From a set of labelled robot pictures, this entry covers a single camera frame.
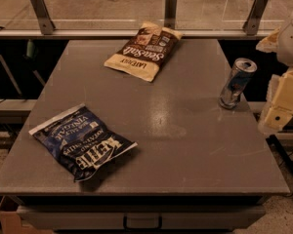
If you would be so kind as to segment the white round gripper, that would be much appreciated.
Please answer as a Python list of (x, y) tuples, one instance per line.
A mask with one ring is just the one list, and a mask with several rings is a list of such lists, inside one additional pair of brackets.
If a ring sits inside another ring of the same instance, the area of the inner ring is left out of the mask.
[[(256, 50), (276, 53), (279, 62), (293, 66), (293, 12), (269, 36), (262, 39)], [(293, 67), (281, 76), (273, 75), (268, 86), (266, 103), (260, 115), (258, 129), (269, 135), (280, 132), (293, 118)]]

